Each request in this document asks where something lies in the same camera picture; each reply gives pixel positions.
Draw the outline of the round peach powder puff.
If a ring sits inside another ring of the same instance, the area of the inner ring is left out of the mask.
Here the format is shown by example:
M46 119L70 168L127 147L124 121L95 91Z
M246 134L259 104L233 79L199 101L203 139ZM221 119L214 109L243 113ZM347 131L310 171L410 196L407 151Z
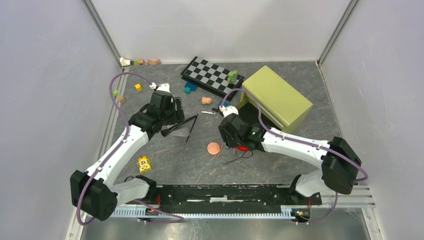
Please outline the round peach powder puff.
M217 155L220 152L221 145L217 142L211 142L207 145L207 152L211 155Z

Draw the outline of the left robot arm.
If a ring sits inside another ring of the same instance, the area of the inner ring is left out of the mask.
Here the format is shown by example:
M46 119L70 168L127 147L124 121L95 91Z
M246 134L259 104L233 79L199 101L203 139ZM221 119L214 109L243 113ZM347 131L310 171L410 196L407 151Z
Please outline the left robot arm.
M137 199L145 204L156 200L157 190L141 178L115 184L134 154L160 132L166 122L175 121L176 102L168 84L159 85L144 107L131 116L122 135L98 161L86 171L76 170L71 175L71 200L81 225L86 225L81 211L104 221L118 206Z

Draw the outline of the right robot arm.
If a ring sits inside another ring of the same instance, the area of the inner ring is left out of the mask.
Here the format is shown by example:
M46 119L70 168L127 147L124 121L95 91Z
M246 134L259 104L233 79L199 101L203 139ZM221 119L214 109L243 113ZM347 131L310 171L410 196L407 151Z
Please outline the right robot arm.
M334 137L332 141L308 139L267 127L262 121L249 124L232 105L220 105L218 109L223 115L218 130L228 148L278 153L317 168L296 176L292 181L288 196L293 203L302 204L315 193L327 190L351 194L361 163L343 138Z

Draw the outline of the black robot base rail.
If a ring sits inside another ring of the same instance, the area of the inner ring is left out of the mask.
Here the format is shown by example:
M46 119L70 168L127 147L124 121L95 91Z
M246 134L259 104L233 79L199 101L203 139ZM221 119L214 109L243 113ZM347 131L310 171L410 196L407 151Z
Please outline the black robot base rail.
M276 214L282 206L319 206L286 184L156 185L142 201L171 214Z

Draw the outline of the green drawer cabinet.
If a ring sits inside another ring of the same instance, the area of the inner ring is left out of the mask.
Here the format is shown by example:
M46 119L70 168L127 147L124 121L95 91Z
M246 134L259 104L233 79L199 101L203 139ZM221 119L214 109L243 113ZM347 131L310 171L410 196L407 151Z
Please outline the green drawer cabinet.
M259 106L261 114L285 133L297 129L313 107L311 101L266 65L245 80L241 88L256 102L241 92L240 102L236 105L239 113L246 104L252 104L254 108Z

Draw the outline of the thin pink lip pencil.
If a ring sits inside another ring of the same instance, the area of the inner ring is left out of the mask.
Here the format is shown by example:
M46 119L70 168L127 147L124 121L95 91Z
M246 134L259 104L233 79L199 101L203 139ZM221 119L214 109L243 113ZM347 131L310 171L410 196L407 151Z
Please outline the thin pink lip pencil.
M219 148L219 151L218 151L218 153L217 153L217 155L216 155L216 158L217 158L217 159L220 157L220 154L221 154L221 152L222 152L222 150L223 150L224 145L225 145L224 143L222 143L222 144L221 144L221 146L220 146L220 148Z

